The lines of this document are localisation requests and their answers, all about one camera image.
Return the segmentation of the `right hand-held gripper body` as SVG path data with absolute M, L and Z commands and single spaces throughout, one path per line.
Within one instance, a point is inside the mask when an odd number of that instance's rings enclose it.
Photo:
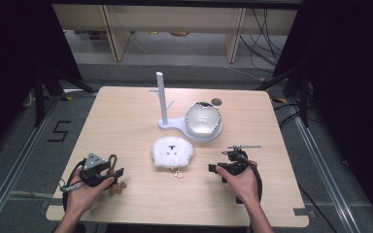
M 256 177 L 259 176 L 256 166 L 249 160 L 248 155 L 243 151 L 242 146 L 228 147 L 228 151 L 223 151 L 222 154 L 226 155 L 229 160 L 229 163 L 223 165 L 223 168 L 231 175 L 239 175 L 250 167 L 254 175 Z

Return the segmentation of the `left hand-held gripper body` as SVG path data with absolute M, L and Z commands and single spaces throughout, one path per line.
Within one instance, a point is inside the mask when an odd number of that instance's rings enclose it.
M 108 178 L 107 175 L 102 175 L 102 172 L 108 170 L 110 166 L 110 161 L 91 152 L 80 172 L 80 178 L 86 185 L 98 186 Z

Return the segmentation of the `brown bear keychain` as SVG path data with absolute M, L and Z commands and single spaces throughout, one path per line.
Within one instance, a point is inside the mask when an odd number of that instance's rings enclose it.
M 107 171 L 108 175 L 113 175 L 115 173 L 115 166 L 117 164 L 117 161 L 118 161 L 118 157 L 115 154 L 111 154 L 109 156 L 110 167 Z M 109 194 L 111 196 L 115 194 L 122 194 L 122 191 L 125 188 L 127 188 L 127 184 L 125 183 L 125 181 L 113 183 L 111 187 L 109 188 Z

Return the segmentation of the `white fluffy plush keychain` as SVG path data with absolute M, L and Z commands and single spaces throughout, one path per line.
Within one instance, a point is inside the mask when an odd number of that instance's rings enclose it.
M 152 159 L 157 168 L 166 168 L 174 173 L 177 179 L 182 179 L 185 168 L 194 156 L 192 144 L 180 137 L 161 137 L 153 143 Z

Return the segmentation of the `white hook stand with tray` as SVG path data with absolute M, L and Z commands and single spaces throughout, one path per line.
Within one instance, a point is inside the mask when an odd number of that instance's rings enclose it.
M 176 118 L 169 117 L 167 115 L 169 106 L 166 103 L 163 73 L 156 72 L 155 77 L 156 77 L 157 88 L 154 90 L 154 92 L 157 94 L 157 97 L 159 99 L 159 106 L 160 106 L 160 112 L 161 112 L 161 119 L 157 123 L 158 127 L 163 130 L 181 131 L 187 138 L 200 144 L 209 143 L 209 142 L 216 140 L 222 131 L 222 124 L 220 125 L 219 130 L 214 135 L 211 135 L 209 137 L 196 137 L 187 130 L 186 121 L 185 121 L 186 113 Z

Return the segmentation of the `person's right hand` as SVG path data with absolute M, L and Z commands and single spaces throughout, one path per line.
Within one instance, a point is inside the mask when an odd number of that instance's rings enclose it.
M 216 167 L 216 171 L 226 179 L 235 195 L 243 202 L 247 209 L 256 209 L 260 207 L 258 198 L 258 186 L 255 174 L 252 167 L 257 164 L 250 161 L 251 165 L 246 168 L 241 174 L 233 176 L 220 166 Z

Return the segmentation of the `person's left hand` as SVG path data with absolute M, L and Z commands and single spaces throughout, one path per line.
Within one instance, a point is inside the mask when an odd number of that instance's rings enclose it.
M 98 186 L 92 187 L 83 184 L 80 188 L 68 193 L 65 213 L 82 215 L 88 211 L 98 199 L 100 194 L 107 189 L 115 179 L 102 182 Z

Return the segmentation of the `black metal stand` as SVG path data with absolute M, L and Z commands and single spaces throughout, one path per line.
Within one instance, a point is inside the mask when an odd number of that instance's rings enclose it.
M 48 91 L 50 96 L 61 97 L 64 94 L 64 90 L 61 87 L 59 80 L 64 80 L 87 93 L 97 92 L 97 89 L 87 85 L 74 76 L 68 75 L 50 65 L 39 64 L 33 79 L 36 106 L 35 126 L 39 126 L 45 118 L 44 89 Z
M 295 65 L 289 68 L 282 74 L 272 78 L 269 82 L 262 83 L 256 90 L 266 90 L 271 86 L 288 80 L 285 87 L 284 94 L 286 97 L 293 97 L 296 93 L 300 95 L 300 117 L 305 127 L 309 126 L 307 118 L 307 107 L 308 107 L 308 78 L 305 70 L 301 65 Z

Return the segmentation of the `dark curtain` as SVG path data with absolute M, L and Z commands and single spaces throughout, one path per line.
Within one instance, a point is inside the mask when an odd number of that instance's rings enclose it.
M 0 139 L 37 72 L 82 77 L 50 1 L 0 0 Z
M 373 0 L 301 0 L 277 73 L 301 59 L 316 106 L 373 206 Z

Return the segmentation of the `light wooden shelf unit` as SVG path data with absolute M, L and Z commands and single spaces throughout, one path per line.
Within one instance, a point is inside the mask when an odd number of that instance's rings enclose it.
M 144 7 L 54 4 L 66 30 L 104 31 L 115 61 L 123 58 L 132 31 L 215 33 L 224 38 L 226 59 L 233 63 L 242 34 L 285 36 L 296 10 L 250 8 Z

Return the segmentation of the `metal floor rail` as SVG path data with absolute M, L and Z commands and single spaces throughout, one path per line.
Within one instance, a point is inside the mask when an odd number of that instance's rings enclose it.
M 297 128 L 303 138 L 303 141 L 314 161 L 314 164 L 318 170 L 318 173 L 322 179 L 322 183 L 326 189 L 326 192 L 333 204 L 333 207 L 339 216 L 344 229 L 347 233 L 361 233 L 354 214 L 349 207 L 344 195 L 342 194 L 339 186 L 334 180 L 329 167 L 327 166 L 322 153 L 309 129 L 308 126 L 304 124 L 304 120 L 301 116 L 295 118 Z
M 39 123 L 32 128 L 27 140 L 22 146 L 20 152 L 17 154 L 16 160 L 6 172 L 5 179 L 0 184 L 0 214 L 10 196 L 14 185 L 18 181 L 20 174 L 26 166 L 26 163 L 29 160 L 33 149 L 35 148 L 39 137 L 45 130 L 51 113 L 53 112 L 59 101 L 59 97 L 52 97 L 48 101 L 47 106 L 44 108 L 44 115 L 42 116 Z

